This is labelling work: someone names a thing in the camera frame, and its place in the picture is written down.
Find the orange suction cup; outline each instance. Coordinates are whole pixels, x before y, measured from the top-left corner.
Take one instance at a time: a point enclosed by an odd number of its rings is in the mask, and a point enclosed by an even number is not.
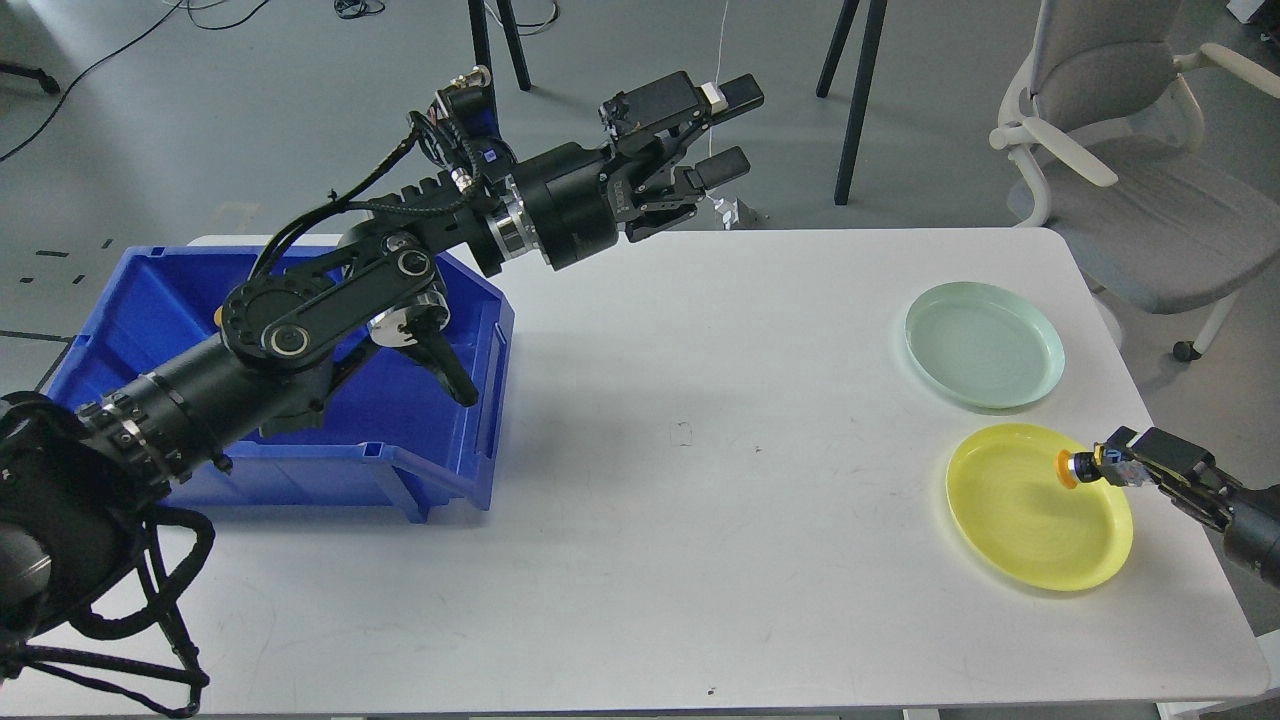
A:
[[[1057,457],[1053,461],[1053,469],[1057,470],[1057,482],[1062,483],[1066,489],[1075,489],[1075,486],[1080,484],[1080,480],[1075,479],[1071,474],[1071,454],[1060,450],[1057,451]]]

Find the chair backrest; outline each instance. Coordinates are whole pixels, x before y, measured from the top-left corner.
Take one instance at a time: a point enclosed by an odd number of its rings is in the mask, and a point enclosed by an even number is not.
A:
[[[1065,132],[1132,115],[1176,77],[1166,37],[1181,0],[1043,0],[1032,47],[1036,114]]]

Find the white table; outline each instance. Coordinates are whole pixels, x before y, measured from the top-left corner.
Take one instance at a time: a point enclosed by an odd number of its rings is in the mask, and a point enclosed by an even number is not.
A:
[[[1005,286],[1056,325],[1068,363],[1048,397],[979,414],[915,374],[906,309],[959,279]],[[951,524],[943,473],[974,430],[1029,421],[1088,443],[1151,424],[1052,232],[671,232],[561,273],[522,258],[495,282],[516,333],[492,511],[211,514],[218,543],[183,603],[214,678],[206,712],[778,712],[1266,687],[1201,527],[1153,488],[1129,492],[1128,564],[1084,593],[987,570]],[[118,650],[170,659],[159,635]],[[138,711],[31,671],[0,691],[3,715]]]

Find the yellow plate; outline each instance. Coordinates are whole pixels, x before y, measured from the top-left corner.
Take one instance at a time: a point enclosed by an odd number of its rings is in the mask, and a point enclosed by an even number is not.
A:
[[[969,544],[1004,573],[1038,588],[1082,591],[1124,566],[1133,514],[1105,480],[1066,489],[1059,451],[1085,450],[1048,428],[992,425],[965,438],[947,466],[947,505]]]

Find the screw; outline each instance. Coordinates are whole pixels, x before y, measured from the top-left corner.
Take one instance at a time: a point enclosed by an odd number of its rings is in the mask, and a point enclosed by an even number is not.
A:
[[[402,247],[407,247],[411,242],[413,242],[413,236],[406,232],[393,232],[383,241],[383,247],[385,247],[388,252],[396,252]]]
[[[271,333],[271,350],[278,355],[292,357],[306,351],[307,331],[298,325],[280,325]]]
[[[406,252],[399,258],[399,269],[406,275],[421,275],[431,266],[431,260],[416,250]]]

